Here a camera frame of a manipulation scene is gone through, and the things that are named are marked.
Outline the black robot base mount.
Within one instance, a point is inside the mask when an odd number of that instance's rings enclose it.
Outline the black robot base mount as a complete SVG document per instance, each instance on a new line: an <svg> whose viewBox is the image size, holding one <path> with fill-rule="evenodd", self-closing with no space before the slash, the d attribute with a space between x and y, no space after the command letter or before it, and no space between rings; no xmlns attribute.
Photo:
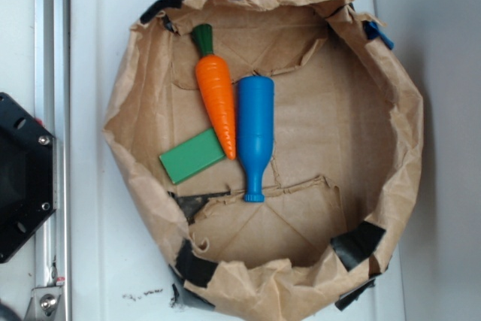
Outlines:
<svg viewBox="0 0 481 321"><path fill-rule="evenodd" d="M1 94L1 263L55 212L55 137L7 93Z"/></svg>

